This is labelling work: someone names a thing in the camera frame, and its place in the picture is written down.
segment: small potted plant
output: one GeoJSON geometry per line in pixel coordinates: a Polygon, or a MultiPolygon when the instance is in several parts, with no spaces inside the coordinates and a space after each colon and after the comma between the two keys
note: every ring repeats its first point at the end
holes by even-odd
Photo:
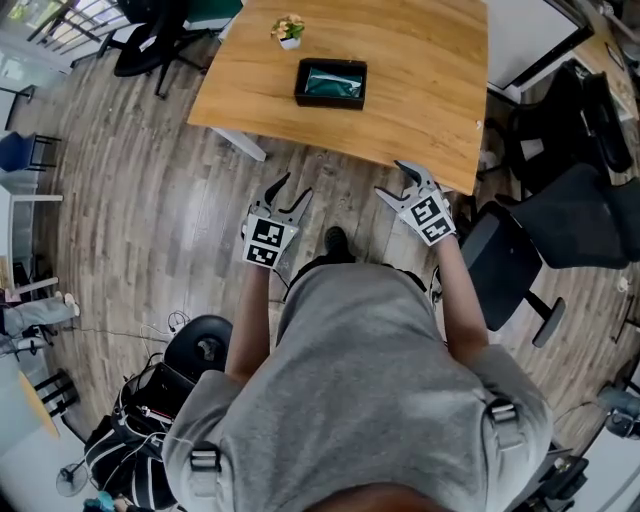
{"type": "Polygon", "coordinates": [[[293,50],[300,46],[300,37],[304,31],[304,21],[297,14],[289,14],[280,18],[271,29],[271,35],[278,38],[285,50],[293,50]]]}

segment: white flower pot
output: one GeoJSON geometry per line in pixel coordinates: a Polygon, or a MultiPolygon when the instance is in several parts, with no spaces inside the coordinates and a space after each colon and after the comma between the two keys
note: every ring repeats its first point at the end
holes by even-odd
{"type": "Polygon", "coordinates": [[[290,39],[279,39],[280,46],[282,46],[285,50],[294,50],[300,47],[300,39],[296,39],[292,37],[290,39]]]}

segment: black bag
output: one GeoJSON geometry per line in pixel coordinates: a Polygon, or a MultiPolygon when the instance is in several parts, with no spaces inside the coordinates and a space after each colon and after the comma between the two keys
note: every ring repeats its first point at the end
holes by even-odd
{"type": "Polygon", "coordinates": [[[176,503],[162,463],[164,437],[193,383],[163,363],[130,379],[85,444],[86,464],[100,490],[153,510],[176,503]]]}

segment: gray pants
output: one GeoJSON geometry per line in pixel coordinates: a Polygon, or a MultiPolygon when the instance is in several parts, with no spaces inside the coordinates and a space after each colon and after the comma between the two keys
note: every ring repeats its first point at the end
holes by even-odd
{"type": "Polygon", "coordinates": [[[598,402],[606,409],[619,409],[634,418],[640,416],[640,398],[621,389],[606,386],[598,393],[598,402]]]}
{"type": "Polygon", "coordinates": [[[34,300],[20,304],[15,308],[5,309],[4,330],[11,338],[16,338],[33,325],[51,325],[72,319],[73,306],[67,307],[64,300],[58,297],[34,300]]]}

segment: table leg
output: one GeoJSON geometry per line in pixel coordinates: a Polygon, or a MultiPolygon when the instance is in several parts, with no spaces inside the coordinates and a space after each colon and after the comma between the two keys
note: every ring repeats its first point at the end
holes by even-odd
{"type": "Polygon", "coordinates": [[[45,288],[47,286],[53,286],[54,284],[58,284],[59,279],[57,277],[52,277],[50,279],[44,279],[42,281],[37,281],[35,283],[29,283],[25,286],[19,286],[13,290],[13,293],[19,295],[21,293],[29,293],[33,290],[39,290],[40,288],[45,288]]]}
{"type": "Polygon", "coordinates": [[[237,132],[235,130],[224,130],[222,128],[212,128],[213,131],[222,135],[225,139],[227,139],[234,146],[238,146],[242,151],[252,156],[259,162],[264,162],[267,158],[267,154],[258,146],[255,142],[253,142],[249,137],[247,137],[242,132],[237,132]]]}
{"type": "Polygon", "coordinates": [[[14,202],[25,202],[25,201],[57,201],[60,202],[64,196],[52,196],[52,195],[11,195],[11,199],[14,202]]]}

